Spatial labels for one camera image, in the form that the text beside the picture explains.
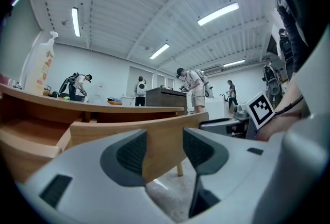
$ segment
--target bottle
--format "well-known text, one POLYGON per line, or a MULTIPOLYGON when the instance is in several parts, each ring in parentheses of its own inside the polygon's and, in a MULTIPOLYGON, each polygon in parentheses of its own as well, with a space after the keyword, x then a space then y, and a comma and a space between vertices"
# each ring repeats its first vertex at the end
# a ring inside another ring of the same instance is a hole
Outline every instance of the bottle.
POLYGON ((52 31, 51 35, 53 37, 47 43, 41 43, 36 48, 36 56, 33 58, 34 62, 32 63, 35 67, 27 74, 25 83, 25 91, 29 93, 43 95, 47 74, 54 60, 53 45, 58 33, 52 31))

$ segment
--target white corrugated ceiling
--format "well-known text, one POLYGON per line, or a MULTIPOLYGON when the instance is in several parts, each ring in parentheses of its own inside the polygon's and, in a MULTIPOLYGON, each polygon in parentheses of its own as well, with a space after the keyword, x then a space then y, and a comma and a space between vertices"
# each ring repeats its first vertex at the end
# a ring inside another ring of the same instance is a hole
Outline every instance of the white corrugated ceiling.
POLYGON ((147 65, 175 74, 182 66, 210 69, 266 55, 274 0, 31 0, 43 28, 58 42, 147 65), (239 9, 203 26, 197 21, 237 2, 239 9), (74 34, 71 8, 79 9, 81 37, 74 34), (168 43, 164 53, 149 57, 168 43))

